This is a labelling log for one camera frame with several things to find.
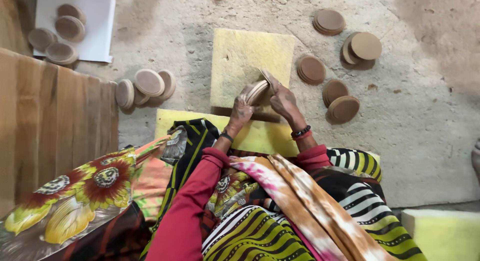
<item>red bracelet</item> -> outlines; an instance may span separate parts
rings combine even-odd
[[[312,135],[311,131],[312,130],[308,130],[308,132],[304,133],[303,135],[301,135],[299,137],[294,137],[293,140],[298,141],[300,139],[304,139],[307,136],[311,136]]]

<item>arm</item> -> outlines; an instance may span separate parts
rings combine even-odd
[[[235,138],[252,113],[253,107],[237,97],[230,121],[223,132]],[[203,260],[200,218],[218,183],[222,168],[229,166],[226,152],[230,146],[230,140],[220,137],[212,148],[203,150],[201,161],[163,217],[146,261]]]
[[[267,77],[274,92],[274,95],[270,99],[273,110],[287,120],[292,131],[298,132],[305,129],[307,123],[297,107],[297,99],[293,92],[285,88],[268,71],[263,70],[262,73]],[[319,146],[313,135],[297,139],[296,142],[298,150],[300,151],[297,160],[304,170],[308,171],[322,166],[332,165],[328,160],[325,145]]]

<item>white paper sheet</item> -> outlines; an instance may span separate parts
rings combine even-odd
[[[60,37],[55,31],[57,8],[64,3],[78,6],[86,15],[85,38],[73,43]],[[80,60],[112,62],[110,43],[112,39],[115,0],[37,0],[36,28],[46,28],[57,34],[58,41],[77,48]],[[45,56],[34,50],[35,56]]]

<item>woman's left hand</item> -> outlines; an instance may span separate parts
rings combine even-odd
[[[237,136],[245,123],[248,123],[255,110],[255,107],[247,105],[245,98],[246,94],[243,92],[235,98],[230,121],[224,129],[224,132],[227,131],[227,134],[232,138]]]

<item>red sleeve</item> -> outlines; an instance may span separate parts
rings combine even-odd
[[[205,148],[201,159],[163,217],[146,261],[203,260],[200,217],[229,158],[218,149]]]
[[[318,145],[297,155],[300,168],[311,171],[323,166],[333,166],[327,156],[327,147]]]

